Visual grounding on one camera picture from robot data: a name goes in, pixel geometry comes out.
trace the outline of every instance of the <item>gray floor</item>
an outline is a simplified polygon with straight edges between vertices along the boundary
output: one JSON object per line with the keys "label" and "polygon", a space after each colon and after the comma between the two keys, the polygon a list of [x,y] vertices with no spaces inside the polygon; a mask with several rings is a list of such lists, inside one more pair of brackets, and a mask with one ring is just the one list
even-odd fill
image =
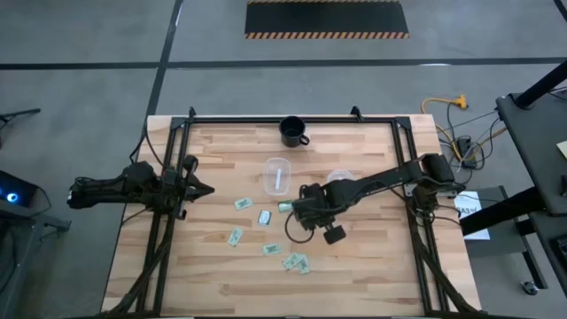
{"label": "gray floor", "polygon": [[[516,58],[554,57],[567,50],[567,28],[552,1],[404,0],[411,32],[405,43],[343,41],[247,42],[245,1],[186,0],[172,60],[255,58]],[[158,61],[172,0],[116,2],[0,1],[0,63]],[[453,124],[494,109],[548,72],[534,66],[389,66],[169,70],[157,114],[418,113],[427,97],[466,94]],[[0,168],[48,190],[51,214],[73,221],[46,240],[27,280],[20,317],[59,318],[99,310],[111,265],[121,206],[73,211],[69,185],[78,175],[112,177],[127,165],[140,136],[154,70],[0,71],[0,113],[41,107],[3,132]],[[447,125],[446,106],[428,105]],[[478,136],[495,115],[462,126]],[[471,189],[502,184],[509,194],[532,185],[508,134],[475,173]],[[532,240],[550,289],[525,295],[521,255],[471,259],[484,310],[498,315],[559,318],[567,302]]]}

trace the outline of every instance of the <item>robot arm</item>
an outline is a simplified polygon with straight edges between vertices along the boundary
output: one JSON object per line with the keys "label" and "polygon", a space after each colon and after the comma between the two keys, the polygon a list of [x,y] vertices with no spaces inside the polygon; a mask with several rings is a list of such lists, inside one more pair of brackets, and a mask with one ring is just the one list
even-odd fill
{"label": "robot arm", "polygon": [[[195,201],[214,192],[214,188],[203,184],[194,175],[198,160],[188,155],[183,162],[185,176],[169,167],[162,176],[157,176],[148,162],[134,163],[118,177],[94,180],[86,177],[75,179],[69,191],[67,204],[71,208],[92,207],[98,203],[140,203],[154,211],[167,213],[180,206],[184,200]],[[184,219],[182,213],[176,218]]]}
{"label": "robot arm", "polygon": [[333,227],[335,215],[345,212],[362,198],[408,183],[416,184],[412,198],[414,205],[421,209],[433,209],[437,205],[437,191],[462,187],[454,184],[453,172],[445,157],[428,154],[356,181],[332,181],[323,186],[318,183],[302,185],[299,199],[292,202],[293,214],[305,230],[325,228],[325,240],[333,244],[346,236],[341,226]]}

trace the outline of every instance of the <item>clear plastic container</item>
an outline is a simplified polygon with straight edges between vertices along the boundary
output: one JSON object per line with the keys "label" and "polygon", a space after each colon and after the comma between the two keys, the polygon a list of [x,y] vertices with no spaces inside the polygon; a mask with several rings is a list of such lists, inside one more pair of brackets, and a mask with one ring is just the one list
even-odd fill
{"label": "clear plastic container", "polygon": [[344,169],[334,170],[327,175],[327,183],[331,181],[339,181],[342,179],[354,180],[354,176],[351,174],[351,172]]}
{"label": "clear plastic container", "polygon": [[264,191],[268,195],[287,194],[291,184],[291,164],[287,159],[268,159],[264,164]]}

